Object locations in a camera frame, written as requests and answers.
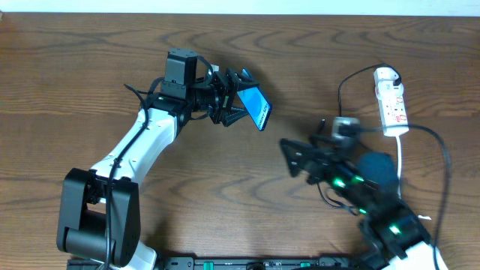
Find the blue Samsung Galaxy smartphone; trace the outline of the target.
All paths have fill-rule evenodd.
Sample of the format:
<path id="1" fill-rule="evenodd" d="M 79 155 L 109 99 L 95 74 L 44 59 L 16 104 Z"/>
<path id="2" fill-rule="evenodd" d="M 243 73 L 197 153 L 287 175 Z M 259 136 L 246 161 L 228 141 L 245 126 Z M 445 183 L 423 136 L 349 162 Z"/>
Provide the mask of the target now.
<path id="1" fill-rule="evenodd" d="M 259 86 L 238 91 L 237 95 L 259 131 L 264 131 L 273 106 Z"/>

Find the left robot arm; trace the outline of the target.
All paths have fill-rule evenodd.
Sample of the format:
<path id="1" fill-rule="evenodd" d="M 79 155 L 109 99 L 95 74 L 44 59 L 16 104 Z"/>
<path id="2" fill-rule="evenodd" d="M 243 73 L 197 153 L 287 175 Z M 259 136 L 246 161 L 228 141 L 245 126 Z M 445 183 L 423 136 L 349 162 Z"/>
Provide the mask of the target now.
<path id="1" fill-rule="evenodd" d="M 170 49 L 163 76 L 140 101 L 131 129 L 88 170 L 73 168 L 63 181 L 57 248 L 79 257 L 69 269 L 153 269 L 157 254 L 140 241 L 140 185 L 161 152 L 189 122 L 209 118 L 230 126 L 248 111 L 234 107 L 240 91 L 258 81 L 247 71 L 220 72 L 190 49 Z"/>

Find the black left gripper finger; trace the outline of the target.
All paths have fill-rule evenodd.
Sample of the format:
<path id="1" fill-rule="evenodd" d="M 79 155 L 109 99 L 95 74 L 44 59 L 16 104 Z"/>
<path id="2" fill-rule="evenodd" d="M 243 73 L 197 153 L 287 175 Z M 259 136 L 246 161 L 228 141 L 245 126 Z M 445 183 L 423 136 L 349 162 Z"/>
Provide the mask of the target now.
<path id="1" fill-rule="evenodd" d="M 229 111 L 223 113 L 221 123 L 224 127 L 229 127 L 247 115 L 248 111 L 245 108 L 232 107 Z"/>
<path id="2" fill-rule="evenodd" d="M 230 68 L 226 69 L 225 75 L 228 81 L 229 92 L 244 91 L 257 87 L 260 84 L 258 80 L 252 79 Z"/>

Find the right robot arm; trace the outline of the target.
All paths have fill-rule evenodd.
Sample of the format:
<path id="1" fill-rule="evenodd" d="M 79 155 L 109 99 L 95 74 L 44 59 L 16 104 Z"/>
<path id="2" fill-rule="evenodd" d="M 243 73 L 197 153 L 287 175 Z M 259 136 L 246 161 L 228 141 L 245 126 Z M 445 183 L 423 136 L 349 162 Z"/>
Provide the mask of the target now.
<path id="1" fill-rule="evenodd" d="M 345 203 L 336 207 L 362 217 L 358 228 L 369 251 L 351 258 L 351 269 L 445 269 L 437 244 L 417 214 L 397 193 L 389 156 L 369 152 L 350 159 L 355 138 L 313 136 L 304 143 L 282 139 L 280 149 L 291 176 L 308 174 L 310 185 L 327 184 Z"/>

